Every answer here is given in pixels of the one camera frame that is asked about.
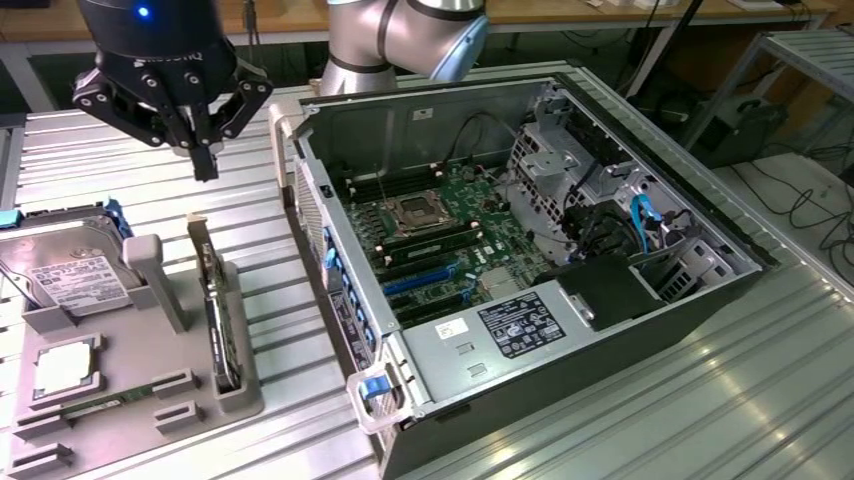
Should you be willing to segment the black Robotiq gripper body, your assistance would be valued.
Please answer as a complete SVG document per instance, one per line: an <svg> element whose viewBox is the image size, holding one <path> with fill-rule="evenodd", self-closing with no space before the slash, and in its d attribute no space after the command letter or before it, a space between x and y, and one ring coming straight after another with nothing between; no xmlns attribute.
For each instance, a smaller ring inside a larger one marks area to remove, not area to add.
<svg viewBox="0 0 854 480"><path fill-rule="evenodd" d="M78 108L86 110L98 103L84 99L98 82L108 85L106 96L122 91L132 102L150 104L141 79L149 69L173 105L191 103L193 84L185 75L192 73L204 101L228 93L219 111L239 109L236 53L213 1L80 1L77 6L97 47L96 67L77 79L73 103Z"/></svg>

